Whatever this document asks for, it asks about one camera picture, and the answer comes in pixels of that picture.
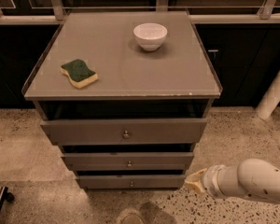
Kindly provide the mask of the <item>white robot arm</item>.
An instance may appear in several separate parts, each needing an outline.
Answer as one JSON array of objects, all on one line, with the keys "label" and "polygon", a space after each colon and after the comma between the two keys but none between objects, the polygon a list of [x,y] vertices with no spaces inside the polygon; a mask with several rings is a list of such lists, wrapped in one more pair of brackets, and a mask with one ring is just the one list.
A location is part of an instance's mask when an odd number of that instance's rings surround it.
[{"label": "white robot arm", "polygon": [[185,185],[214,199],[236,197],[248,201],[280,203],[280,169],[260,159],[238,165],[213,165],[185,179]]}]

